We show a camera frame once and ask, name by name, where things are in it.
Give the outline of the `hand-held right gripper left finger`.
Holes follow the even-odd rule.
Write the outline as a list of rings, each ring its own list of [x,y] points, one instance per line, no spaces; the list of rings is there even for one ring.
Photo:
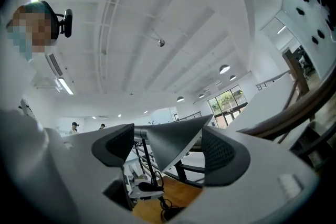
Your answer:
[[[79,223],[135,223],[124,182],[134,125],[61,136],[46,129],[49,148],[78,214]]]

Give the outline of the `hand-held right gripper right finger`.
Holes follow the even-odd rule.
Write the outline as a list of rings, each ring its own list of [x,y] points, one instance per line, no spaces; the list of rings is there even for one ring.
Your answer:
[[[284,147],[206,126],[201,194],[173,223],[291,223],[319,184],[315,172]]]

